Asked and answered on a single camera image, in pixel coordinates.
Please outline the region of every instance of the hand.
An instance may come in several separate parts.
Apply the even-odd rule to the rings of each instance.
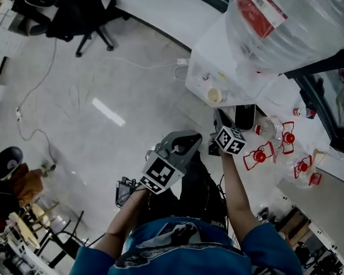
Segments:
[[[226,157],[229,157],[230,154],[226,153],[225,151],[223,151],[221,148],[218,149],[218,152],[219,152],[219,155],[222,157],[222,158],[226,158]]]
[[[148,190],[149,188],[147,188],[145,185],[143,185],[142,183],[140,183],[135,190]]]

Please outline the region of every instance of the black pants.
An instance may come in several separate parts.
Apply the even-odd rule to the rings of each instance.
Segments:
[[[150,193],[148,203],[139,214],[137,226],[166,217],[192,217],[208,223],[221,223],[226,230],[226,204],[201,162],[200,152],[196,152],[186,169],[180,199],[170,188],[159,195]]]

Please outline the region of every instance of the plastic bottle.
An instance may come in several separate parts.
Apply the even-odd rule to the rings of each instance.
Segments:
[[[315,110],[311,110],[306,107],[294,108],[293,115],[298,117],[311,117],[315,115]]]
[[[282,145],[283,126],[281,122],[275,117],[263,117],[260,118],[255,125],[255,132],[265,140],[269,140],[276,152]]]
[[[265,160],[274,155],[274,148],[271,142],[263,140],[255,133],[246,133],[246,145],[240,152],[243,156],[243,163],[247,171],[257,168]]]
[[[255,132],[272,143],[275,155],[279,153],[287,155],[294,152],[293,128],[294,122],[281,123],[276,117],[263,117],[258,120]]]
[[[294,183],[298,188],[309,188],[311,177],[315,172],[312,156],[296,148],[292,155],[279,155],[276,159],[277,169],[280,175]]]

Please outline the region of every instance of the barcode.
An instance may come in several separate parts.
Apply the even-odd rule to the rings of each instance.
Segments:
[[[264,0],[255,0],[256,1],[256,3],[258,4],[258,6],[260,7],[260,8],[265,8],[265,2],[264,2]]]

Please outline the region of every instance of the gray floor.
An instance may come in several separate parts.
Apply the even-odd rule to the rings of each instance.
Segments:
[[[49,136],[57,168],[44,180],[43,194],[60,201],[58,211],[64,216],[84,210],[89,236],[104,231],[117,213],[116,181],[122,176],[140,178],[146,151],[171,131],[202,133],[202,160],[215,181],[222,175],[220,159],[206,153],[213,110],[183,81],[174,80],[177,59],[190,54],[133,19],[117,19],[106,28],[117,46],[113,52],[93,35],[83,57],[76,58],[80,37],[69,43],[57,40],[51,73],[25,101],[19,123],[26,138],[36,128]],[[0,103],[0,150],[19,146],[31,168],[50,160],[48,145],[40,133],[29,142],[20,138],[15,108],[48,70],[54,42],[44,35],[30,37],[21,56],[9,59],[3,71],[7,89]],[[111,116],[95,107],[100,102]],[[242,157],[236,161],[254,213],[261,205],[277,207],[281,197],[275,185],[280,178],[271,167],[262,164],[248,172]],[[174,187],[177,194],[179,187]]]

